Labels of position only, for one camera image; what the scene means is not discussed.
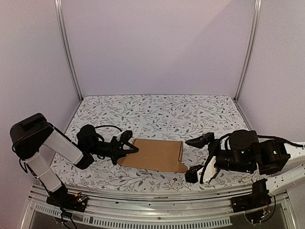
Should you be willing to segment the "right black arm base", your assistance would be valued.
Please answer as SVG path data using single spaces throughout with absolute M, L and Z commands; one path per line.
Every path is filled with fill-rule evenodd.
M 233 213 L 264 207 L 271 204 L 271 196 L 266 187 L 267 179 L 261 179 L 252 184 L 252 193 L 230 199 Z

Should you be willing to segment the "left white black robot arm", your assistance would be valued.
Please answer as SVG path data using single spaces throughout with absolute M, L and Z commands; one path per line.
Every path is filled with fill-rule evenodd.
M 63 132 L 49 123 L 41 113 L 34 114 L 12 126 L 10 137 L 12 151 L 24 162 L 26 168 L 52 193 L 52 199 L 60 207 L 67 207 L 71 197 L 64 190 L 64 184 L 39 153 L 45 146 L 60 154 L 78 169 L 87 169 L 94 156 L 110 158 L 113 165 L 119 158 L 139 151 L 129 141 L 132 131 L 121 130 L 110 142 L 97 133 L 93 125 L 85 125 L 77 133 L 77 143 L 72 142 Z

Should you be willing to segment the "brown cardboard box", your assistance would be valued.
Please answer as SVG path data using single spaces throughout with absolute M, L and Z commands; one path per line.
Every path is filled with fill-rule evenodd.
M 139 148 L 139 152 L 118 159 L 118 165 L 172 173 L 185 173 L 188 170 L 182 162 L 182 141 L 137 138 L 132 144 Z

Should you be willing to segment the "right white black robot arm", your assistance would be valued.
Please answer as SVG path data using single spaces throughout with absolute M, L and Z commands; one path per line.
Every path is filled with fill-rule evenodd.
M 208 132 L 187 140 L 195 148 L 208 147 L 208 157 L 203 165 L 190 167 L 187 183 L 201 185 L 211 182 L 222 170 L 269 175 L 268 179 L 253 183 L 262 185 L 271 196 L 305 182 L 305 145 L 281 137 L 259 135 L 256 131 L 237 130 L 215 138 Z

